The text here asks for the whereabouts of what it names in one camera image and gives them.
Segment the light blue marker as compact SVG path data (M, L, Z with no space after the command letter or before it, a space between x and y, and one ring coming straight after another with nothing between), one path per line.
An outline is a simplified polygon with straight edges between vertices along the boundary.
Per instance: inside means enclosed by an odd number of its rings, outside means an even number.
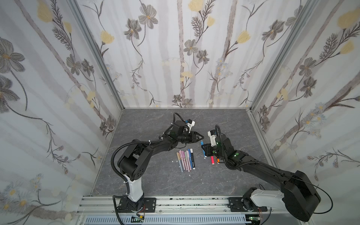
M203 152L203 157L206 158L207 156L205 155L205 150L203 149L204 143L203 141L201 141L201 148L202 148L202 152Z

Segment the black marker white cap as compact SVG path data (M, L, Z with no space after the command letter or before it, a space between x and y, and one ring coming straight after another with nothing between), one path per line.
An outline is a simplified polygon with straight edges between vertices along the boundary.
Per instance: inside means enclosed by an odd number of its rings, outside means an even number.
M194 153L192 148L190 149L190 155L191 155L192 168L195 170L196 166L195 166Z

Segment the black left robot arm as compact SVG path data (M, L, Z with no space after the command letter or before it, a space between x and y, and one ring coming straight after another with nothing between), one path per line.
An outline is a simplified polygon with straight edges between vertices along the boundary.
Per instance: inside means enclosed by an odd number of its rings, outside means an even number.
M144 206L144 192L141 177L152 156L168 152L177 147L179 143L196 143L204 139L200 133L193 131L184 120L174 121L157 140L133 141L120 146L111 157L113 171L126 182L126 196L119 209L133 212L140 211Z

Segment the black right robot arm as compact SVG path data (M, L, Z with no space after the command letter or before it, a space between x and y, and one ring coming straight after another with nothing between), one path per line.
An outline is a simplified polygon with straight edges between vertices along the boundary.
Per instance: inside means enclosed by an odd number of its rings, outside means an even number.
M208 144L201 144L201 148L206 156L215 156L227 162L231 170L250 173L281 192L282 198L276 203L265 195L260 197L259 192L253 190L250 199L256 206L279 206L296 219L308 222L321 202L320 195L305 173L281 170L255 159L244 151L235 150L230 139L224 134L211 138Z

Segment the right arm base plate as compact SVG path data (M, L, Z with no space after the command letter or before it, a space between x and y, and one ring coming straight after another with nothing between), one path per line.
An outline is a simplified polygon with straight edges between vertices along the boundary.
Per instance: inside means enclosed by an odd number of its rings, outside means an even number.
M258 207L247 198L242 197L230 197L228 199L228 208L231 212L267 212L267 207Z

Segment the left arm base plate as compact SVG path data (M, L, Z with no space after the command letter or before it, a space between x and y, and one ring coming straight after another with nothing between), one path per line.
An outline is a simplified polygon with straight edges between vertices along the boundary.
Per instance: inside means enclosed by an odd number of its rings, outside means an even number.
M137 202L131 201L128 197L123 197L116 204L116 211L119 213L145 212L154 213L156 209L156 198L143 197Z

